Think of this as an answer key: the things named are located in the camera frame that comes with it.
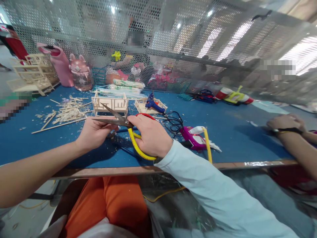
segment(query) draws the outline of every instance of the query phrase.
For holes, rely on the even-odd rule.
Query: red scissor handle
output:
[[[151,117],[149,114],[146,114],[146,113],[138,113],[135,116],[138,116],[138,115],[143,115],[143,116],[146,116],[148,118],[151,118],[152,120],[155,120],[153,117]]]

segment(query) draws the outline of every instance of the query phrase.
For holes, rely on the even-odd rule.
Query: light blue sleeve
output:
[[[189,189],[215,219],[220,228],[214,232],[216,237],[297,237],[232,179],[178,141],[155,166]]]

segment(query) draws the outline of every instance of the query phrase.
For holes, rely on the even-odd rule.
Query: red and white box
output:
[[[253,103],[254,99],[249,97],[248,95],[244,95],[243,99],[240,100],[240,102],[244,103],[244,104],[251,104]]]
[[[215,96],[216,99],[222,100],[225,99],[229,94],[231,94],[233,91],[229,88],[222,88],[217,95]]]

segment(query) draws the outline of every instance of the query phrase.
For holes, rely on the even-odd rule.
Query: scissor blade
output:
[[[116,118],[118,119],[123,119],[125,120],[125,118],[123,116],[121,116],[119,113],[117,113],[116,111],[112,110],[110,107],[108,107],[106,104],[100,103],[101,105],[103,105],[112,115],[114,115]]]
[[[133,127],[132,123],[129,122],[129,124],[126,124],[124,121],[122,120],[115,120],[115,119],[93,119],[95,121],[100,121],[100,122],[104,122],[104,123],[108,123],[108,124],[112,124],[112,125],[119,125],[119,126],[125,126],[125,127]]]

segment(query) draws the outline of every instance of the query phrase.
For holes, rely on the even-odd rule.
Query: blue glue gun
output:
[[[164,112],[165,112],[165,109],[164,109],[164,108],[159,107],[159,106],[154,102],[154,93],[153,93],[153,92],[151,92],[151,94],[149,95],[148,99],[146,100],[145,107],[146,107],[147,109],[150,109],[150,108],[152,107],[153,109],[155,109],[156,111],[158,111],[159,113],[162,113],[162,114],[164,114]]]

